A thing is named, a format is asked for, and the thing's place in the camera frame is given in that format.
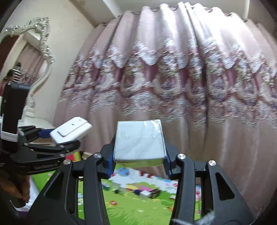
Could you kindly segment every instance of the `white box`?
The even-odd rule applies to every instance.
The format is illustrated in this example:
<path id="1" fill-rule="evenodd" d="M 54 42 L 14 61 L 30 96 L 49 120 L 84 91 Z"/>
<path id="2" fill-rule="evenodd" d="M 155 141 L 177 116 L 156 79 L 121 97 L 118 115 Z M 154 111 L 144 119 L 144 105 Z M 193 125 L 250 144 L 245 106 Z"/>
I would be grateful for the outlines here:
<path id="1" fill-rule="evenodd" d="M 141 200 L 147 200 L 149 199 L 149 196 L 151 195 L 150 192 L 148 191 L 142 191 L 139 193 L 138 197 L 141 199 Z"/>
<path id="2" fill-rule="evenodd" d="M 50 133 L 55 143 L 60 144 L 84 137 L 92 125 L 81 117 L 74 117 Z"/>
<path id="3" fill-rule="evenodd" d="M 126 167 L 161 165 L 166 157 L 161 121 L 117 123 L 114 161 Z"/>

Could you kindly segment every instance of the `striped shirt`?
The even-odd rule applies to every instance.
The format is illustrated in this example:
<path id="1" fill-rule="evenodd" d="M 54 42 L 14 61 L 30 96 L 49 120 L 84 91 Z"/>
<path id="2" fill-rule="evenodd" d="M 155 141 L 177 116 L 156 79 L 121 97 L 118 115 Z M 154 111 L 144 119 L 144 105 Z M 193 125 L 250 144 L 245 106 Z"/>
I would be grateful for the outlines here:
<path id="1" fill-rule="evenodd" d="M 20 78 L 21 78 L 21 75 L 22 75 L 22 72 L 21 72 L 21 68 L 20 67 L 14 67 L 13 69 L 13 72 L 14 72 L 14 76 L 12 77 L 12 81 L 14 83 L 18 83 Z"/>

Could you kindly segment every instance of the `pink curtain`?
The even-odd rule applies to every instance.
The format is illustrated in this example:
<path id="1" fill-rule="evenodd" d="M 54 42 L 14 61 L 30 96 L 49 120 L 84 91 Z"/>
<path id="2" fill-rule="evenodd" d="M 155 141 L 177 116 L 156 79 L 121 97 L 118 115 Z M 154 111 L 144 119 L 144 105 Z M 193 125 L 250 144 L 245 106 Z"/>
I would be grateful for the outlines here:
<path id="1" fill-rule="evenodd" d="M 216 160 L 258 215 L 277 186 L 276 54 L 261 25 L 216 7 L 126 11 L 83 45 L 55 125 L 86 118 L 93 129 L 82 149 L 94 153 L 117 121 L 161 119 L 171 144 L 194 160 Z"/>
<path id="2" fill-rule="evenodd" d="M 21 63 L 21 79 L 19 83 L 32 85 L 45 72 L 47 62 L 42 54 L 33 46 L 26 44 L 18 56 L 17 62 Z"/>

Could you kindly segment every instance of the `white wall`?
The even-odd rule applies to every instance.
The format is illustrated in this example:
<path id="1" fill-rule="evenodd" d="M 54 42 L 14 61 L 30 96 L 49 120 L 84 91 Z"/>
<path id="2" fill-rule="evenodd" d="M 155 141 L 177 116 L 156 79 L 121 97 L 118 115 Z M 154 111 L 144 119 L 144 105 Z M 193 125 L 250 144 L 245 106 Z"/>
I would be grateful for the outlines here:
<path id="1" fill-rule="evenodd" d="M 88 14 L 95 25 L 108 23 L 118 15 L 122 14 L 114 0 L 71 0 L 82 13 Z"/>
<path id="2" fill-rule="evenodd" d="M 36 17 L 50 18 L 48 45 L 55 63 L 49 78 L 34 94 L 35 115 L 52 123 L 65 79 L 93 26 L 69 0 L 23 0 L 5 27 L 25 25 Z"/>
<path id="3" fill-rule="evenodd" d="M 271 34 L 273 34 L 277 28 L 275 21 L 259 0 L 250 1 L 248 18 L 254 23 L 261 23 Z"/>
<path id="4" fill-rule="evenodd" d="M 39 49 L 40 35 L 35 30 L 29 30 L 24 33 L 23 39 L 36 49 Z"/>

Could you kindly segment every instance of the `white mirror frame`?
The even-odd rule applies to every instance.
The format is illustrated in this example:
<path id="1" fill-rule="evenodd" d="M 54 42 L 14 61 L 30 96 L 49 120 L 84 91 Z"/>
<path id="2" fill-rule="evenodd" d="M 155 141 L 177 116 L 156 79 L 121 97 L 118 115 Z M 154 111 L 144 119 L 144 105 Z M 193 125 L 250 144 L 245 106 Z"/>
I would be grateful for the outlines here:
<path id="1" fill-rule="evenodd" d="M 30 20 L 24 26 L 15 25 L 15 26 L 7 27 L 4 30 L 4 32 L 1 32 L 0 34 L 0 43 L 8 35 L 11 37 L 14 35 L 21 35 L 28 30 L 35 30 L 36 33 L 40 34 L 40 44 L 39 44 L 38 50 L 43 55 L 43 58 L 47 61 L 47 68 L 45 69 L 44 74 L 31 85 L 28 97 L 26 99 L 26 110 L 27 110 L 26 115 L 30 117 L 35 117 L 35 104 L 32 96 L 34 92 L 37 90 L 37 88 L 41 86 L 48 78 L 51 72 L 52 66 L 55 62 L 54 56 L 52 54 L 52 50 L 46 44 L 47 39 L 49 37 L 49 32 L 50 32 L 49 17 L 35 18 L 33 20 Z"/>

